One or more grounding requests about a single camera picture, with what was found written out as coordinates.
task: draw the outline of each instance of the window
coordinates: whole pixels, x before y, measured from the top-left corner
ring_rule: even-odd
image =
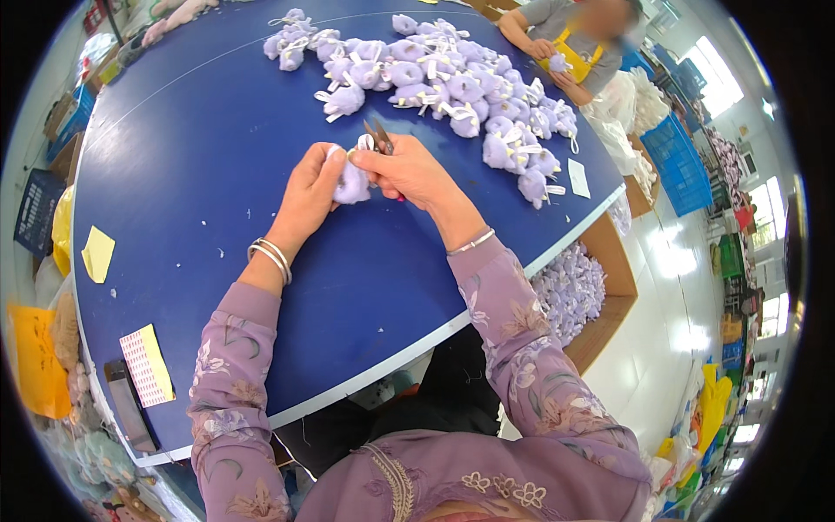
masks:
[[[762,303],[762,328],[757,339],[766,339],[786,333],[788,324],[788,294],[783,292]]]
[[[747,426],[740,426],[736,429],[736,433],[733,436],[733,443],[734,444],[741,444],[741,443],[750,443],[754,438],[757,437],[757,432],[760,431],[759,424],[749,424]]]
[[[707,36],[699,38],[696,45],[687,51],[681,60],[687,58],[693,61],[693,65],[699,69],[707,82],[707,85],[701,88],[705,97],[702,103],[713,118],[742,99],[742,89]]]
[[[751,204],[757,206],[757,212],[754,213],[757,232],[751,235],[754,249],[782,239],[786,235],[786,214],[777,177],[772,176],[748,194],[751,195]]]

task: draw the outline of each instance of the silver bracelet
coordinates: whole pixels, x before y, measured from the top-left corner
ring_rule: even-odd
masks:
[[[270,243],[269,241],[267,241],[263,237],[259,237],[258,239],[255,240],[256,245],[260,245],[261,243],[264,243],[265,245],[269,246],[278,255],[279,259],[281,259],[281,262],[284,263],[284,269],[287,272],[287,279],[286,279],[287,283],[285,284],[285,286],[292,283],[293,282],[293,272],[290,270],[290,263],[287,262],[287,258],[284,257],[284,252],[281,251],[281,248],[273,245],[272,243]]]
[[[447,256],[456,256],[457,254],[460,254],[461,252],[466,252],[466,251],[468,251],[468,250],[469,250],[469,249],[471,249],[471,248],[475,248],[476,246],[481,245],[481,244],[482,244],[482,243],[484,243],[486,240],[488,240],[488,239],[490,239],[491,237],[495,236],[495,234],[496,234],[496,231],[495,231],[494,229],[492,229],[492,228],[491,228],[491,229],[490,229],[490,232],[488,232],[487,234],[484,234],[483,236],[479,237],[477,240],[475,240],[475,241],[470,241],[469,243],[467,243],[466,245],[462,246],[461,248],[456,248],[456,249],[455,249],[455,250],[453,250],[453,251],[447,251]]]

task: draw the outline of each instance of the woman's left hand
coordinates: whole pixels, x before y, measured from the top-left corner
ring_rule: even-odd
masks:
[[[345,167],[346,152],[340,148],[327,158],[331,143],[315,143],[290,174],[281,208],[266,239],[281,248],[292,263],[301,246],[319,230],[327,213],[336,209],[333,191]]]
[[[574,78],[572,73],[564,71],[562,73],[549,72],[549,74],[554,83],[557,84],[557,87],[560,89],[565,90],[566,88],[577,84],[577,80]]]

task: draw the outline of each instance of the blue table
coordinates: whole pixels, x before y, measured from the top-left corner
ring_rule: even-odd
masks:
[[[146,410],[166,452],[137,463],[187,457],[185,416],[200,330],[246,264],[246,247],[268,229],[287,176],[315,141],[345,147],[375,117],[414,134],[438,158],[533,274],[575,240],[623,190],[623,180],[584,119],[580,153],[592,194],[555,196],[536,211],[516,176],[481,161],[482,140],[462,139],[448,119],[394,109],[390,93],[367,93],[362,110],[325,121],[314,91],[327,85],[312,54],[281,72],[268,60],[266,24],[294,2],[224,5],[167,34],[99,96],[83,143],[73,208],[73,274],[85,353],[95,367],[122,358],[119,338],[152,323],[177,399]],[[343,38],[391,42],[394,13],[446,18],[471,39],[511,56],[527,83],[534,71],[486,18],[453,3],[305,3],[315,25]],[[547,94],[561,93],[550,82]],[[543,143],[565,165],[569,141]],[[567,174],[560,184],[569,186]],[[90,226],[116,240],[107,281],[94,284],[80,251]],[[305,244],[284,292],[266,380],[274,427],[345,397],[426,352],[468,322],[429,216],[383,198],[343,206]],[[110,296],[115,288],[117,297]],[[102,372],[94,391],[110,402]]]

